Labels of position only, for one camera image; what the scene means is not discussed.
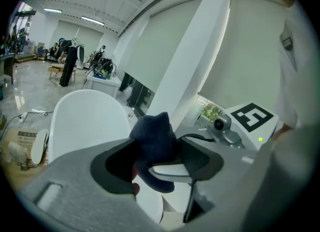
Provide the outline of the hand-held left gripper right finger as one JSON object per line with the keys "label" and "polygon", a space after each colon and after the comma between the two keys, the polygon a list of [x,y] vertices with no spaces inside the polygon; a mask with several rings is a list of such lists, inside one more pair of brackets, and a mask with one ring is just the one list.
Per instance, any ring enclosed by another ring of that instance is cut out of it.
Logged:
{"label": "hand-held left gripper right finger", "polygon": [[179,157],[191,180],[184,226],[174,232],[243,232],[252,200],[246,174],[257,151],[191,137],[179,141]]}

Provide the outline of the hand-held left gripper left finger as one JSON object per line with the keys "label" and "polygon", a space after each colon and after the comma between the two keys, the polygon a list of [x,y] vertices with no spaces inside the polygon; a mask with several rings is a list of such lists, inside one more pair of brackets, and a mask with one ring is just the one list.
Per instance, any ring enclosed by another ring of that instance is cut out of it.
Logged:
{"label": "hand-held left gripper left finger", "polygon": [[162,232],[136,201],[138,151],[133,139],[122,139],[66,153],[17,197],[50,232]]}

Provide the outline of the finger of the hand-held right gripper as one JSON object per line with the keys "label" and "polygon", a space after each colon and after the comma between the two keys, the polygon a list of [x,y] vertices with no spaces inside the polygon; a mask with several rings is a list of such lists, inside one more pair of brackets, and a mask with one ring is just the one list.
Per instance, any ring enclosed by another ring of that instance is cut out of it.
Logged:
{"label": "finger of the hand-held right gripper", "polygon": [[183,164],[156,165],[148,171],[152,176],[163,181],[192,183],[192,178]]}

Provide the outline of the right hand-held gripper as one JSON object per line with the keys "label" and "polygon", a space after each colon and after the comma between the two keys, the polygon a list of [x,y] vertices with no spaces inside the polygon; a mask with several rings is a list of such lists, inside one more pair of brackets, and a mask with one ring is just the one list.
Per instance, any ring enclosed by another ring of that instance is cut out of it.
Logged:
{"label": "right hand-held gripper", "polygon": [[272,138],[278,118],[270,110],[248,102],[224,109],[206,129],[217,143],[259,150]]}

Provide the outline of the dark blue cloth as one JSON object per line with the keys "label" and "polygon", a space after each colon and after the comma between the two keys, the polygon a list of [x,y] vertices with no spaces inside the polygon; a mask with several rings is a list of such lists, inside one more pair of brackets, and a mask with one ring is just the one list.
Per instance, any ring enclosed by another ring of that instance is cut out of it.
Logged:
{"label": "dark blue cloth", "polygon": [[157,192],[173,192],[173,182],[157,179],[149,172],[153,164],[172,162],[176,157],[177,138],[168,113],[145,115],[136,122],[129,136],[135,139],[138,145],[138,155],[134,164],[137,175]]}

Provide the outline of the white bathtub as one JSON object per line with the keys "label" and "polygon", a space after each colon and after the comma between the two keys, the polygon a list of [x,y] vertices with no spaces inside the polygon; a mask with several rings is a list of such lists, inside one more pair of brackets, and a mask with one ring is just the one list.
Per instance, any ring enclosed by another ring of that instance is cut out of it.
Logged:
{"label": "white bathtub", "polygon": [[[137,122],[128,118],[130,109],[122,102],[95,90],[77,90],[62,97],[54,108],[49,140],[48,161],[68,152],[100,143],[125,139]],[[136,196],[141,209],[164,229],[183,226],[183,214],[190,195],[190,186],[175,183],[172,193],[160,194],[136,176],[140,186]]]}

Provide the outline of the person's left hand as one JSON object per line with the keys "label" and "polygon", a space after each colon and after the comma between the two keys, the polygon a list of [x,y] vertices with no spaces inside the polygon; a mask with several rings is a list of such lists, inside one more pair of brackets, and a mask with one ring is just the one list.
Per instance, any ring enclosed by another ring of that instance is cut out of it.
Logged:
{"label": "person's left hand", "polygon": [[137,195],[140,191],[140,186],[134,182],[134,179],[136,178],[136,176],[138,175],[137,173],[137,169],[135,167],[132,168],[132,185],[133,185],[133,188],[134,188],[134,194]]}

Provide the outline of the white oval lid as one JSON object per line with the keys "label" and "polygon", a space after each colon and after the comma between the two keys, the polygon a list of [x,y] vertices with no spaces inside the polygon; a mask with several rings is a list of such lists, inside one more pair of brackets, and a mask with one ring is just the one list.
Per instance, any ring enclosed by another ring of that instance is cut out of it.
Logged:
{"label": "white oval lid", "polygon": [[33,146],[30,151],[30,154],[31,154],[30,157],[33,164],[38,165],[41,163],[48,138],[49,138],[49,131],[47,129],[42,129],[37,133]]}

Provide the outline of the white fluffy cloth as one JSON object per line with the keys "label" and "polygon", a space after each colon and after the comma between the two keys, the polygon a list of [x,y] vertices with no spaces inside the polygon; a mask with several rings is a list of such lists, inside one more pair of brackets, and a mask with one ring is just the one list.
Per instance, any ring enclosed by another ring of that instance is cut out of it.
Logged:
{"label": "white fluffy cloth", "polygon": [[27,155],[22,146],[14,142],[9,142],[7,150],[15,163],[26,163]]}

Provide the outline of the large cardboard box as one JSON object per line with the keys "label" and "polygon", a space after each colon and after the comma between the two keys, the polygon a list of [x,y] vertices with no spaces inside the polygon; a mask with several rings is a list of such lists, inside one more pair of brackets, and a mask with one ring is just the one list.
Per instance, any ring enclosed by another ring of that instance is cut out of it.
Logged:
{"label": "large cardboard box", "polygon": [[[14,191],[22,189],[31,182],[38,174],[44,171],[49,162],[48,140],[41,163],[33,164],[31,160],[31,148],[38,131],[23,130],[21,128],[10,128],[5,134],[4,140],[0,143],[0,167],[6,179]],[[22,146],[27,154],[26,163],[15,163],[8,152],[9,142]]]}

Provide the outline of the person's white shirt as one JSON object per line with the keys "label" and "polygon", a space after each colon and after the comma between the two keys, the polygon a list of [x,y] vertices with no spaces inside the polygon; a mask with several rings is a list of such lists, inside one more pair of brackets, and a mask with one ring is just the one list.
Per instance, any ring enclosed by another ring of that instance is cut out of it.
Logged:
{"label": "person's white shirt", "polygon": [[276,113],[282,127],[274,138],[320,123],[320,40],[298,0],[285,9],[279,68]]}

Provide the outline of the white roller blind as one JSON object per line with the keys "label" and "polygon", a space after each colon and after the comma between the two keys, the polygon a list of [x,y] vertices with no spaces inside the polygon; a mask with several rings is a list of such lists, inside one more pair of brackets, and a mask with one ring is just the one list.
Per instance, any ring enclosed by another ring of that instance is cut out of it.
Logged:
{"label": "white roller blind", "polygon": [[201,1],[184,2],[151,17],[125,72],[155,93]]}
{"label": "white roller blind", "polygon": [[231,0],[225,33],[199,94],[223,108],[255,102],[275,111],[280,87],[279,36],[284,7]]}

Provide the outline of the white counter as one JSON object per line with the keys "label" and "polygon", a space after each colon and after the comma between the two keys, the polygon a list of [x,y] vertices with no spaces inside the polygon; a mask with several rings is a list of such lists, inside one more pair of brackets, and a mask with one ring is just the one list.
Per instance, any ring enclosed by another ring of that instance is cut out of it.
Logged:
{"label": "white counter", "polygon": [[87,81],[89,89],[106,93],[113,98],[116,98],[122,83],[117,76],[111,77],[110,79],[101,79],[92,75],[88,75]]}

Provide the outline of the low wooden table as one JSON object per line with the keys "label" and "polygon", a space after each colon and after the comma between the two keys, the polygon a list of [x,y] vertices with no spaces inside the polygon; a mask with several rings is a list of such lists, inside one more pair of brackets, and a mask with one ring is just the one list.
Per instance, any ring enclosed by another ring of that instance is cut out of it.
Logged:
{"label": "low wooden table", "polygon": [[[48,71],[50,72],[49,78],[52,77],[52,73],[54,73],[55,75],[57,74],[63,74],[64,71],[64,64],[52,64],[49,68]],[[71,77],[73,78],[73,80],[76,80],[76,68],[73,68],[73,71],[71,73]]]}

